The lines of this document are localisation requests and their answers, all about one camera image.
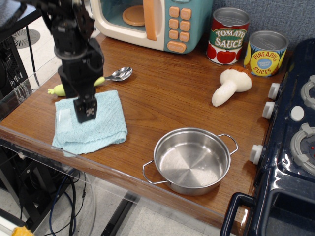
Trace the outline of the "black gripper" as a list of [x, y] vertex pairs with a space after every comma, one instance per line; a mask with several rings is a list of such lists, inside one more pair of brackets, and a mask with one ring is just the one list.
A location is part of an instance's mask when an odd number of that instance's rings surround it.
[[95, 38], [56, 39], [54, 52], [62, 60], [58, 68], [66, 98], [73, 101], [79, 123], [96, 119], [95, 81], [103, 75], [104, 55]]

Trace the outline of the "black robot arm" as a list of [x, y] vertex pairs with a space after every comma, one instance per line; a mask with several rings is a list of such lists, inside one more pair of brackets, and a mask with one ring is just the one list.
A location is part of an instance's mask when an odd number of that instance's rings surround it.
[[74, 98], [77, 120], [96, 118], [94, 83], [103, 75], [104, 55], [92, 37], [94, 20], [82, 0], [22, 0], [22, 6], [38, 9], [54, 39], [54, 52], [62, 61], [58, 68], [67, 98]]

